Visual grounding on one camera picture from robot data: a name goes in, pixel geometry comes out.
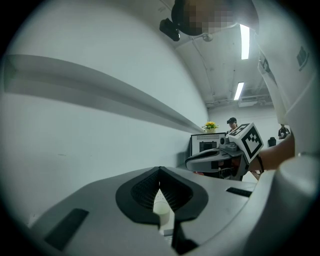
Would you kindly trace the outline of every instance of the ceiling light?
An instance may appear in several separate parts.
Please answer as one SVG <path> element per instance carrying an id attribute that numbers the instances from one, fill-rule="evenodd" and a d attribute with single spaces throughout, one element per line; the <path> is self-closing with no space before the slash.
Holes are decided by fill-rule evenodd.
<path id="1" fill-rule="evenodd" d="M 244 25 L 240 25 L 240 30 L 242 44 L 241 60 L 247 60 L 249 59 L 250 49 L 250 28 Z"/>
<path id="2" fill-rule="evenodd" d="M 244 87 L 244 82 L 239 82 L 238 83 L 238 88 L 236 89 L 236 93 L 235 93 L 235 96 L 234 96 L 234 100 L 237 101 L 239 100 L 239 97 L 241 95 L 241 92 L 242 92 L 242 88 Z"/>

